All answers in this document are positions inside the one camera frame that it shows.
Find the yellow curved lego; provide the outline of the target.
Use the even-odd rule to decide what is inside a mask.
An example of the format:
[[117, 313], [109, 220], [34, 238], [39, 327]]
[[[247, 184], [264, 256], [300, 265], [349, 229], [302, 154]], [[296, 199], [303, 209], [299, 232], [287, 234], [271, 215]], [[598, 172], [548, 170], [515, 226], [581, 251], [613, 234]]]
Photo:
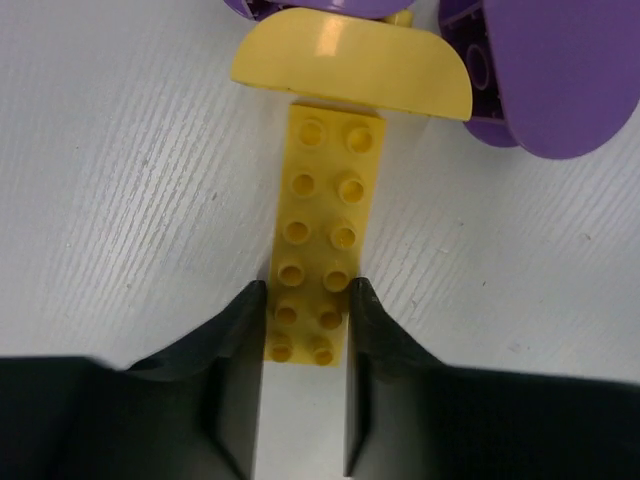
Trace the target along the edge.
[[467, 121], [460, 56], [424, 30], [306, 8], [276, 13], [240, 43], [233, 81], [307, 97]]

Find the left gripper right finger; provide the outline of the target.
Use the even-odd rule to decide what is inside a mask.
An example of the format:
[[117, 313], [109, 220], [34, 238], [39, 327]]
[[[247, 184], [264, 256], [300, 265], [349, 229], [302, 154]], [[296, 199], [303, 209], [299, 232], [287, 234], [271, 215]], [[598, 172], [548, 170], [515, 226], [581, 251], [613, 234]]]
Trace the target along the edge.
[[446, 364], [349, 288], [350, 479], [635, 479], [633, 383]]

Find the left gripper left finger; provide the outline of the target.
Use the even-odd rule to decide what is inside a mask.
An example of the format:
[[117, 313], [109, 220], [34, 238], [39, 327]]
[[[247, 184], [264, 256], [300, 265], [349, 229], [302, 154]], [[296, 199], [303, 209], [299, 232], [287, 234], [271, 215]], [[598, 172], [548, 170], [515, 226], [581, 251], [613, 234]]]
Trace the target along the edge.
[[5, 479], [250, 479], [266, 286], [126, 369], [90, 357], [1, 361]]

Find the large purple rounded lego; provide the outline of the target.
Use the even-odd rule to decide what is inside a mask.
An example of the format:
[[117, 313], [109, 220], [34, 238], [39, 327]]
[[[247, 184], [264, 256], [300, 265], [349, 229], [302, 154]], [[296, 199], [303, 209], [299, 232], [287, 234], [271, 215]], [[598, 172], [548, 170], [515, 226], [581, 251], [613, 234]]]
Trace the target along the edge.
[[487, 145], [576, 158], [639, 103], [636, 1], [442, 1], [438, 25], [471, 80], [465, 127]]

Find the long yellow lego plate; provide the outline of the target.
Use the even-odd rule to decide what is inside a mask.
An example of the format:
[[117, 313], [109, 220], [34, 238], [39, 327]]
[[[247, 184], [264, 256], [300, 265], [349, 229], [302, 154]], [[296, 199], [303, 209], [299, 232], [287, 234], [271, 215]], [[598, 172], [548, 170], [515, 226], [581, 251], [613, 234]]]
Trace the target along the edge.
[[359, 274], [386, 122], [294, 103], [267, 282], [266, 359], [337, 366]]

